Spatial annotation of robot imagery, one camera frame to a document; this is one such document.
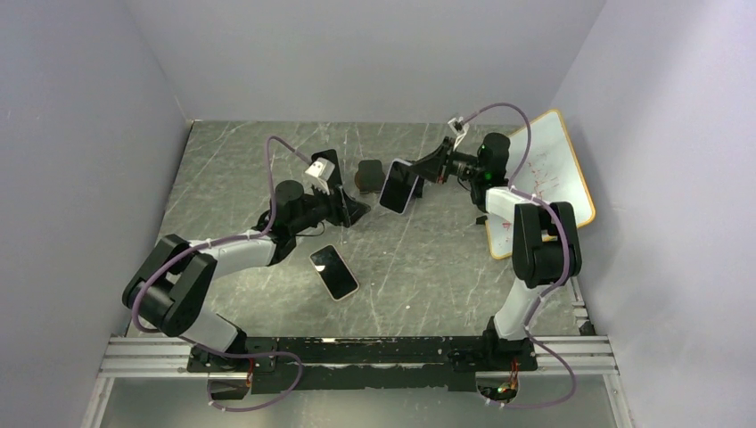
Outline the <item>black phone grey case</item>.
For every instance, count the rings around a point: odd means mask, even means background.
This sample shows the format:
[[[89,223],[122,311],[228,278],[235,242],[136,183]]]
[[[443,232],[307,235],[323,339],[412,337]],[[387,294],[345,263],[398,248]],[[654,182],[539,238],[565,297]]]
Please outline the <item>black phone grey case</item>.
[[[343,185],[340,162],[335,149],[315,152],[311,156],[311,160],[313,163],[319,162],[324,167],[323,171],[317,174],[318,178],[324,183],[323,188],[335,188]]]

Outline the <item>black phone lilac case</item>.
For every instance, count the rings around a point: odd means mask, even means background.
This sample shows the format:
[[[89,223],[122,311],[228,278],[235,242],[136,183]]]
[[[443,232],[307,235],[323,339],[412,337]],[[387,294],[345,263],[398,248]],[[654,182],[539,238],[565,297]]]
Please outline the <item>black phone lilac case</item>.
[[[379,197],[379,204],[385,209],[397,214],[406,212],[420,182],[420,177],[410,167],[407,160],[395,159],[390,163]]]

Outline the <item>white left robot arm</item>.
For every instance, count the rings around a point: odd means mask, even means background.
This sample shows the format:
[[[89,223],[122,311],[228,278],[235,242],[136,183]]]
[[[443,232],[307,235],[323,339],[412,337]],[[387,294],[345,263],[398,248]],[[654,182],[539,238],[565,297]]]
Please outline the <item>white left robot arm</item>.
[[[295,249],[298,235],[321,223],[349,228],[370,211],[341,185],[327,191],[285,180],[276,187],[258,223],[238,235],[188,241],[165,235],[127,284],[124,306],[150,331],[210,349],[226,371],[243,365],[247,334],[205,305],[214,280],[248,268],[272,267]]]

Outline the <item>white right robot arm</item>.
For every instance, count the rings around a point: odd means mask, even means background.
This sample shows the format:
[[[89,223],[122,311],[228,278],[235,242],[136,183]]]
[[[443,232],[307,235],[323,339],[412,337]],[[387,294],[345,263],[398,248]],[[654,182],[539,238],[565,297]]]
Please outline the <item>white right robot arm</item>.
[[[540,303],[582,265],[573,207],[518,190],[505,175],[509,149],[509,138],[500,133],[486,134],[474,155],[458,152],[447,137],[409,167],[428,182],[443,184],[455,176],[468,183],[472,204],[487,219],[500,218],[510,225],[515,280],[492,318],[497,335],[481,345],[481,358],[493,369],[514,359],[511,341],[531,337],[530,321]]]

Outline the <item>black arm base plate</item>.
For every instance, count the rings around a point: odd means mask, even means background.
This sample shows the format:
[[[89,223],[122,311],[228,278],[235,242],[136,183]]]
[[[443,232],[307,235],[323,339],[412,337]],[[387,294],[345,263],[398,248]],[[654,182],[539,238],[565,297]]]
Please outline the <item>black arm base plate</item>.
[[[476,392],[476,377],[487,372],[533,372],[538,361],[528,339],[508,341],[495,333],[478,336],[372,338],[256,337],[245,358],[224,358],[194,346],[190,374],[230,383],[251,378],[246,391],[444,388]]]

